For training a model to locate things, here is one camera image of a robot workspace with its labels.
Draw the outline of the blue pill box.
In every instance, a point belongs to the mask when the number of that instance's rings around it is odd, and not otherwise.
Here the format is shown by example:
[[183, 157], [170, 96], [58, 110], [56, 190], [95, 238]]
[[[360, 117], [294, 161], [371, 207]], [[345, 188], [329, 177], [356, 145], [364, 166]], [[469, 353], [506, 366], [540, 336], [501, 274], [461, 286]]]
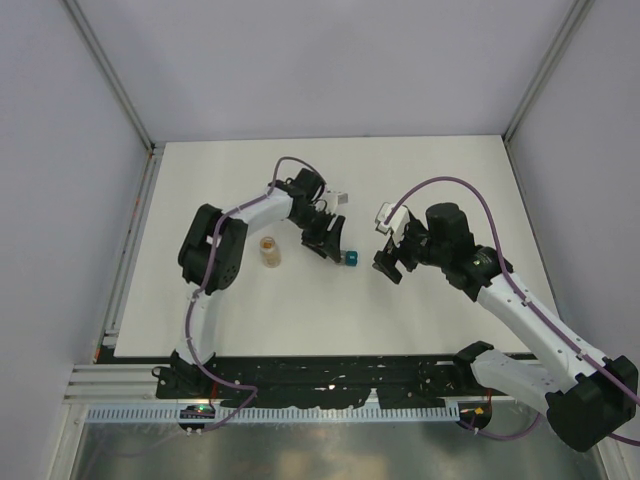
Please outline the blue pill box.
[[355, 267], [358, 265], [359, 255], [357, 251], [345, 250], [343, 251], [343, 263], [349, 267]]

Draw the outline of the clear pill bottle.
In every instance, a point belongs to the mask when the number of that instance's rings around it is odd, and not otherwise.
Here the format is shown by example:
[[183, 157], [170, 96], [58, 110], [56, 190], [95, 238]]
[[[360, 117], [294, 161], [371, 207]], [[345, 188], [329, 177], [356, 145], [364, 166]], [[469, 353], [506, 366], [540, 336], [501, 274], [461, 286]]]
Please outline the clear pill bottle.
[[266, 267], [276, 268], [281, 264], [280, 249], [273, 237], [263, 237], [259, 242], [259, 248], [262, 262]]

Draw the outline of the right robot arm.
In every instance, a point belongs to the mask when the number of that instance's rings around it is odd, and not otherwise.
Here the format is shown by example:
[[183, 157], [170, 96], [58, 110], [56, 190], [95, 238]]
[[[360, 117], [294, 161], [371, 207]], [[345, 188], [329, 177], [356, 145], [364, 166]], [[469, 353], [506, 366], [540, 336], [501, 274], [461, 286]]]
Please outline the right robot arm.
[[373, 266], [399, 283], [403, 265], [441, 270], [454, 288], [498, 318], [538, 360], [514, 360], [477, 341], [456, 354], [454, 386], [465, 394], [485, 387], [524, 403], [546, 418], [569, 447], [585, 452], [632, 420], [639, 373], [626, 357], [607, 357], [579, 339], [545, 306], [539, 306], [497, 251], [476, 244], [465, 213], [455, 203], [429, 207], [418, 220], [405, 206], [385, 203], [376, 215], [387, 236]]

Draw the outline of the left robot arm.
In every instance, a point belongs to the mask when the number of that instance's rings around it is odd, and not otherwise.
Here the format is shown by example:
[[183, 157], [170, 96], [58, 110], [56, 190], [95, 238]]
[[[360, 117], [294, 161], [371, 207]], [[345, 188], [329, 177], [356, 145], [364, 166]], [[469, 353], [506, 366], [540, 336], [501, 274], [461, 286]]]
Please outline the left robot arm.
[[205, 367], [214, 357], [210, 310], [240, 273], [247, 238], [276, 222], [290, 221], [300, 229], [304, 247], [339, 263], [345, 217], [336, 210], [347, 202], [345, 193], [329, 190], [321, 175], [303, 168], [293, 179], [273, 179], [265, 192], [235, 207], [199, 207], [178, 254], [182, 278], [194, 290], [181, 340], [170, 356], [175, 384], [194, 398], [213, 388], [214, 375]]

